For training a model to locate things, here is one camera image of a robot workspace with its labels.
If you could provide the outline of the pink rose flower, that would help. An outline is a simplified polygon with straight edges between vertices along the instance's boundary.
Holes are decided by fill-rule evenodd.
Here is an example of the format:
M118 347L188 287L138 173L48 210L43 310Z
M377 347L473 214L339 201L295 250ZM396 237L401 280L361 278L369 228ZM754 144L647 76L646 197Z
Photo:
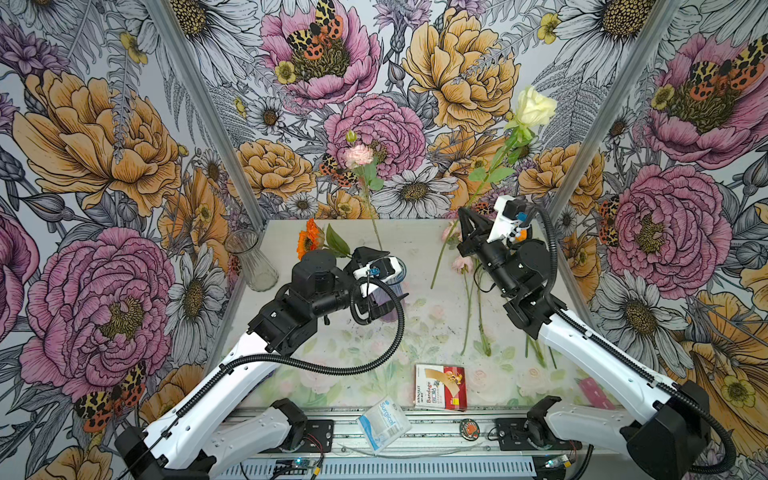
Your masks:
M466 322L461 355L464 355L468 349L470 327L473 319L476 318L479 340L475 341L474 345L482 355L490 357L492 354L491 342L483 325L482 296L484 291L481 289L482 275L478 271L479 266L478 261L461 255L452 262L452 269L462 278L466 297Z

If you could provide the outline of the orange gerbera flower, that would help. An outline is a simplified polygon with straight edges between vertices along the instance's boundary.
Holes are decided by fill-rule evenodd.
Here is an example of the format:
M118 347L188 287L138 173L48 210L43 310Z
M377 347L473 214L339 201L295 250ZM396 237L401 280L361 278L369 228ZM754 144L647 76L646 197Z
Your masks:
M305 229L298 236L298 259L301 260L309 252L319 250L327 250L336 258L350 258L352 254L350 246L331 225L321 228L314 219L309 219Z

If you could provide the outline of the blue purple glass vase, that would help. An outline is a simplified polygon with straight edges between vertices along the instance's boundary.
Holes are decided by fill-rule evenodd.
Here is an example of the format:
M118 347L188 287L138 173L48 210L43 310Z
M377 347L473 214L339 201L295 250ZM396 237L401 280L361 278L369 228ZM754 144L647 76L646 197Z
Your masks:
M376 277L388 284L398 297L403 297L404 293L400 284L407 275L405 263L395 256L387 256L374 261L371 272L374 272L374 268L378 269ZM390 300L390 297L377 287L372 293L372 300L377 306L383 307Z

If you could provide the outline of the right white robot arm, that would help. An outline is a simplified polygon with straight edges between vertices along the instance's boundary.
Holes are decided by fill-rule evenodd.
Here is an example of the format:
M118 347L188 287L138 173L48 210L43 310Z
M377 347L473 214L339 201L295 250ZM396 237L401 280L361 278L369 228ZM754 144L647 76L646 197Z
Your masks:
M539 402L529 417L546 439L577 440L628 455L654 479L680 479L701 472L697 460L711 440L709 397L696 383L679 384L635 360L547 294L551 255L541 240L510 245L491 237L492 223L476 212L458 213L460 254L478 260L504 300L512 324L541 340L605 387L624 407L609 411L568 406L555 398Z

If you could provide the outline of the cream white rose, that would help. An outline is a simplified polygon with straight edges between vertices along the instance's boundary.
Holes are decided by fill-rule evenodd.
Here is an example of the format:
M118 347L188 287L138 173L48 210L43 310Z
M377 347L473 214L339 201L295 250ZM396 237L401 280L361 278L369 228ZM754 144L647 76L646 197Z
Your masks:
M455 220L461 207L472 207L493 186L513 176L515 164L538 130L551 122L556 109L555 99L528 86L518 95L514 109L505 114L504 126L489 133L460 127L438 135L427 149L425 170L443 188L437 195L448 205L434 216Z

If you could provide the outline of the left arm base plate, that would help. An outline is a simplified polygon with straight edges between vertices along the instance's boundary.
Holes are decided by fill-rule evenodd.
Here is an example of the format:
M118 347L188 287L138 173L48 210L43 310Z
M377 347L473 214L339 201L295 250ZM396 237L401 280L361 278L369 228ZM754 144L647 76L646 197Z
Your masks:
M330 453L334 440L335 422L329 419L310 419L292 426L282 446L288 453Z

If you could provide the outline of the pink carnation stem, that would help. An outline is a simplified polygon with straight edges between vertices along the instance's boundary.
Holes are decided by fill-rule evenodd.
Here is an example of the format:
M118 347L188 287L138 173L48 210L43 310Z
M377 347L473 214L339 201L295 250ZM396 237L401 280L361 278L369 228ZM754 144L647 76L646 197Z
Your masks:
M353 130L345 134L347 146L341 151L341 160L344 167L351 171L362 189L362 197L366 202L372 222L373 230L380 250L383 249L381 237L377 227L377 214L372 203L372 192L378 191L384 186L384 180L378 175L379 158L376 151L365 144Z

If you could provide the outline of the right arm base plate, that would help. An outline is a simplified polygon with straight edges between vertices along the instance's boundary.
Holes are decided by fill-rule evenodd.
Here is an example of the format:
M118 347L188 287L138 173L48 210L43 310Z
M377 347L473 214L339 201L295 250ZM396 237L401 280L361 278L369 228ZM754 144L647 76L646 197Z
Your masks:
M523 417L495 419L486 438L496 441L502 451L578 451L582 448L581 442L558 439L545 425Z

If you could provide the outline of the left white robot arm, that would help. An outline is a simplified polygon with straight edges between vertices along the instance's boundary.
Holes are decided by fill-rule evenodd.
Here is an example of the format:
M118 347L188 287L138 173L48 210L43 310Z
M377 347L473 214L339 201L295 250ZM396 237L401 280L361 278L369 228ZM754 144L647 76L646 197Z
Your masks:
M345 268L329 250L306 254L289 283L252 318L224 360L176 406L144 428L128 427L115 447L124 476L134 479L211 479L250 452L294 449L304 436L306 416L293 402L274 402L259 417L224 429L222 422L279 366L331 377L356 376L386 363L405 330L402 295L394 285L406 276L404 263L388 251L356 248ZM320 322L346 310L359 325L393 312L391 345L368 363L332 367L300 360L294 352Z

